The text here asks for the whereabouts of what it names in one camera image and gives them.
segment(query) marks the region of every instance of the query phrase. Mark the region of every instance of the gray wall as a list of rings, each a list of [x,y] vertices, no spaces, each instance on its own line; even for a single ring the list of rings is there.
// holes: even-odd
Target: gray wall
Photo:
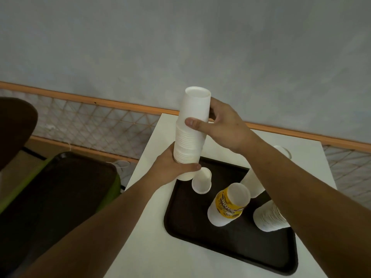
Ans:
[[[0,0],[0,80],[371,142],[371,0]]]

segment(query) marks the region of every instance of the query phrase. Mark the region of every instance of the plastic tray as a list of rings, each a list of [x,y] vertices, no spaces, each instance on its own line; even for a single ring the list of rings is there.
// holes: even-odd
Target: plastic tray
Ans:
[[[253,212],[270,200],[267,192],[252,199],[242,215],[223,226],[212,225],[207,209],[215,195],[233,182],[240,182],[247,168],[201,157],[200,164],[210,169],[212,186],[197,194],[191,181],[176,181],[164,225],[173,237],[222,253],[266,270],[291,275],[298,267],[295,233],[291,228],[264,232],[256,227]]]

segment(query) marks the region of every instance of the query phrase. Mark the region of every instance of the table surface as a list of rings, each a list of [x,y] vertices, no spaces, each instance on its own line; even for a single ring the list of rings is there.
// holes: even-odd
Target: table surface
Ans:
[[[177,116],[162,114],[128,183],[140,179],[156,157],[175,140]],[[281,145],[292,154],[292,161],[336,188],[321,143],[314,140],[255,131],[271,145]],[[209,136],[202,156],[244,166],[244,157],[216,144]],[[147,204],[132,234],[111,265],[111,277],[280,277],[260,267],[227,257],[170,236],[164,228],[164,215],[175,181],[161,187]],[[299,266],[291,277],[326,277],[307,248],[296,236]]]

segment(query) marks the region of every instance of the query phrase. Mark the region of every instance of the left hand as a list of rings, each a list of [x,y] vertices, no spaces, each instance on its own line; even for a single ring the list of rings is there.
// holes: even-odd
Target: left hand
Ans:
[[[173,158],[174,142],[157,157],[152,167],[146,173],[155,183],[157,188],[172,182],[182,173],[195,172],[201,169],[197,163],[180,164]]]

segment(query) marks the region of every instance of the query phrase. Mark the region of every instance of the printed cup label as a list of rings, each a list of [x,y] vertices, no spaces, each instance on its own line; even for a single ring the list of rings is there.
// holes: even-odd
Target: printed cup label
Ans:
[[[215,198],[216,209],[225,218],[239,217],[244,209],[244,206],[234,205],[228,198],[228,187],[220,191]]]

